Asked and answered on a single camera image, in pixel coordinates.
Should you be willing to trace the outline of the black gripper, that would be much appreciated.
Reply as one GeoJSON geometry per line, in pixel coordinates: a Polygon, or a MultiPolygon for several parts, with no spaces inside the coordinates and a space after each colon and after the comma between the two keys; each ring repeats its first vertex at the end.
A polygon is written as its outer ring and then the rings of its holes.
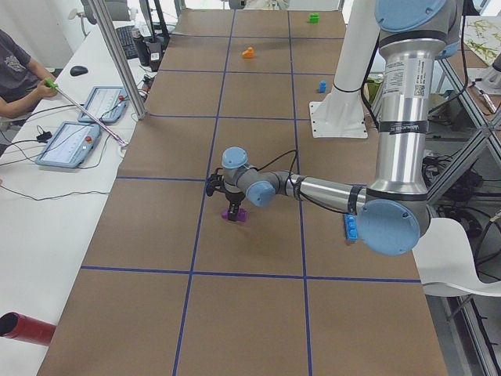
{"type": "Polygon", "coordinates": [[[225,197],[230,203],[228,209],[228,220],[234,222],[235,219],[239,219],[240,215],[240,204],[243,201],[243,192],[225,192],[225,197]]]}

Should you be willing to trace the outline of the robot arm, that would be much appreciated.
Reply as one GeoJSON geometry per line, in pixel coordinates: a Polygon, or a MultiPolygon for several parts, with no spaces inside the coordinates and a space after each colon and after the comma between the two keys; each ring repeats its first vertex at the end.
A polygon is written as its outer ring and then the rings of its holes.
{"type": "Polygon", "coordinates": [[[332,91],[311,103],[310,115],[315,137],[363,136],[363,85],[373,53],[379,52],[385,68],[377,168],[368,186],[260,172],[245,150],[231,147],[222,156],[222,172],[208,181],[207,194],[224,193],[232,221],[245,200],[258,207],[278,194],[309,201],[354,215],[359,236],[376,252],[412,250],[431,221],[421,164],[434,62],[456,52],[462,14],[461,1],[354,2],[332,91]]]}

